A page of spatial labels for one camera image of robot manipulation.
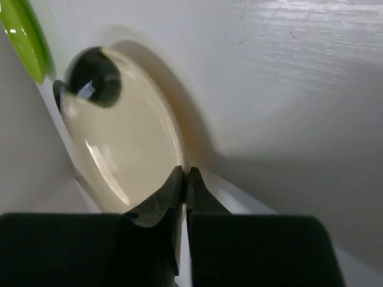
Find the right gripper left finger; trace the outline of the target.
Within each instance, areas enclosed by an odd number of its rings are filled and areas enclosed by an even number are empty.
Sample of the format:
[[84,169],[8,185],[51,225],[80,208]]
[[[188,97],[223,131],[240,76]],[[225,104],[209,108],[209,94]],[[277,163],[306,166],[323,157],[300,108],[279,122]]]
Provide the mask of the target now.
[[172,286],[179,273],[177,166],[125,213],[6,213],[2,286]]

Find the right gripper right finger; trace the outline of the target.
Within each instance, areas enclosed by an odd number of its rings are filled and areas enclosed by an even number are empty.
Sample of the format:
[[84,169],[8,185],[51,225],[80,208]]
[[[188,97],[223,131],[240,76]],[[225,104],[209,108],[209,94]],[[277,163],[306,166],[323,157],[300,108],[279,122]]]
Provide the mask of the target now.
[[332,242],[311,216],[230,213],[198,168],[187,178],[193,286],[344,286]]

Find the cream plate black spot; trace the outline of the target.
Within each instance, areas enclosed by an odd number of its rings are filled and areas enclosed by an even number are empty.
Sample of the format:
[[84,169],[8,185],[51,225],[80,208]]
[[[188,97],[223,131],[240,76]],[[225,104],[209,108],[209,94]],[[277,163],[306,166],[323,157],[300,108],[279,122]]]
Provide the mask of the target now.
[[92,46],[71,60],[53,91],[86,193],[103,212],[167,227],[179,257],[184,178],[196,146],[176,76],[135,42]]

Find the lime green plate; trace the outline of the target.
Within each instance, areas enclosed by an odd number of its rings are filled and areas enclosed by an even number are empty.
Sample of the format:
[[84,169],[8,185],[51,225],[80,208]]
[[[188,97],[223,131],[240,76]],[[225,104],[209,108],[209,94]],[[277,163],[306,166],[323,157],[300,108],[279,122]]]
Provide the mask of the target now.
[[56,76],[51,53],[30,1],[1,1],[1,23],[31,78],[42,84]]

